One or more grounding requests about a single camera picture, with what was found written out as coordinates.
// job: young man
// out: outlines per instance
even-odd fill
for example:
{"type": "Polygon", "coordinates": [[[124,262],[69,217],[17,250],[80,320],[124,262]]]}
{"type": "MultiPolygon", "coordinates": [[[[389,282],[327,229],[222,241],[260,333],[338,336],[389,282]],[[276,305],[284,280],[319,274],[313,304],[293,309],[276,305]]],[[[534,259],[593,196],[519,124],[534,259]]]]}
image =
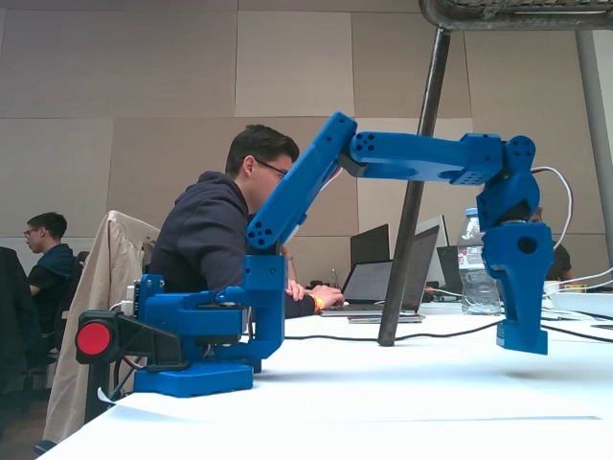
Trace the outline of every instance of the young man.
{"type": "Polygon", "coordinates": [[[57,307],[68,288],[75,264],[73,250],[61,242],[67,227],[64,216],[46,213],[28,220],[24,232],[32,252],[43,254],[28,276],[43,337],[54,331],[57,307]]]}
{"type": "MultiPolygon", "coordinates": [[[[298,146],[267,126],[248,126],[232,142],[225,174],[205,172],[174,203],[151,256],[150,272],[168,292],[199,292],[242,284],[245,231],[298,159],[298,146]]],[[[313,314],[343,302],[340,290],[308,295],[289,281],[285,317],[313,314]]]]}
{"type": "MultiPolygon", "coordinates": [[[[533,216],[530,218],[530,222],[542,222],[543,221],[543,208],[538,206],[534,211],[533,216]]],[[[573,279],[573,273],[571,269],[571,256],[562,245],[558,246],[554,252],[554,263],[547,272],[547,281],[569,281],[573,279]]]]}

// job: eyeglasses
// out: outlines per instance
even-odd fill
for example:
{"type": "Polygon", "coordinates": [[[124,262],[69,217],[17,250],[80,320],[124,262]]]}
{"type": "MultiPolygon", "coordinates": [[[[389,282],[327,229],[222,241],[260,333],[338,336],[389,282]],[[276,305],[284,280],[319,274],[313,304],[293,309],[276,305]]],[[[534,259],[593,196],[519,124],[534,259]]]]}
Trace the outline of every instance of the eyeglasses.
{"type": "Polygon", "coordinates": [[[286,170],[280,170],[278,168],[275,168],[274,166],[269,165],[266,162],[260,161],[258,158],[254,158],[256,160],[256,162],[258,162],[258,164],[265,166],[266,168],[270,168],[272,171],[279,173],[281,175],[281,179],[283,179],[285,177],[285,175],[287,174],[286,170]]]}
{"type": "Polygon", "coordinates": [[[24,234],[24,235],[25,235],[25,237],[26,237],[26,238],[29,240],[29,239],[30,239],[30,234],[31,234],[32,232],[37,231],[37,230],[38,230],[38,228],[33,228],[32,230],[26,230],[25,232],[23,232],[23,234],[24,234]]]}

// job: table surface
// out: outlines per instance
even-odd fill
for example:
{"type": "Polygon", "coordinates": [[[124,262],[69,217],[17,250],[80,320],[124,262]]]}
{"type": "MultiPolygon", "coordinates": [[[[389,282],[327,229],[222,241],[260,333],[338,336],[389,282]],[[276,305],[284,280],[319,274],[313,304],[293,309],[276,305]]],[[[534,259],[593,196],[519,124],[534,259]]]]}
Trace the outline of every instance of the table surface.
{"type": "MultiPolygon", "coordinates": [[[[398,325],[397,336],[446,334],[501,319],[448,314],[457,311],[457,305],[424,307],[424,322],[398,325]]],[[[591,322],[547,324],[613,338],[591,322]]],[[[377,325],[350,325],[346,318],[285,323],[287,336],[376,337],[377,331],[377,325]]],[[[471,458],[491,458],[493,449],[498,458],[602,453],[613,421],[613,347],[549,335],[547,356],[503,350],[495,345],[495,328],[390,348],[287,340],[263,362],[252,390],[186,400],[134,394],[44,458],[77,458],[84,449],[106,459],[200,451],[235,457],[247,449],[281,458],[296,452],[297,443],[301,456],[327,457],[410,449],[411,455],[447,458],[460,446],[471,458]],[[478,443],[466,442],[475,436],[478,443]]]]}

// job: screw hole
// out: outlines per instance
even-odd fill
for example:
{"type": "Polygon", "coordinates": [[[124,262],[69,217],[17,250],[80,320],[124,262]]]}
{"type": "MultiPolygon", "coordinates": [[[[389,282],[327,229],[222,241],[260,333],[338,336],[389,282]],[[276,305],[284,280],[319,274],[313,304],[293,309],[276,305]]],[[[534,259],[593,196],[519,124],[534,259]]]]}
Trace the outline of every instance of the screw hole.
{"type": "Polygon", "coordinates": [[[530,237],[521,237],[517,242],[517,248],[524,254],[533,254],[538,245],[536,240],[530,237]]]}

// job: dark hoodie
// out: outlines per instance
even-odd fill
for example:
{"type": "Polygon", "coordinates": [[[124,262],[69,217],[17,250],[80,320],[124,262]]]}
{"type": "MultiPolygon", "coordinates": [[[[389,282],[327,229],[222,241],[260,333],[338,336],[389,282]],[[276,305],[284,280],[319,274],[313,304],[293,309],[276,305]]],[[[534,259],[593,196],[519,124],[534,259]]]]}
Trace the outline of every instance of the dark hoodie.
{"type": "MultiPolygon", "coordinates": [[[[247,202],[238,185],[220,172],[205,172],[174,203],[151,255],[150,273],[166,292],[219,291],[242,285],[247,202]]],[[[285,317],[313,314],[310,296],[286,296],[285,317]]]]}

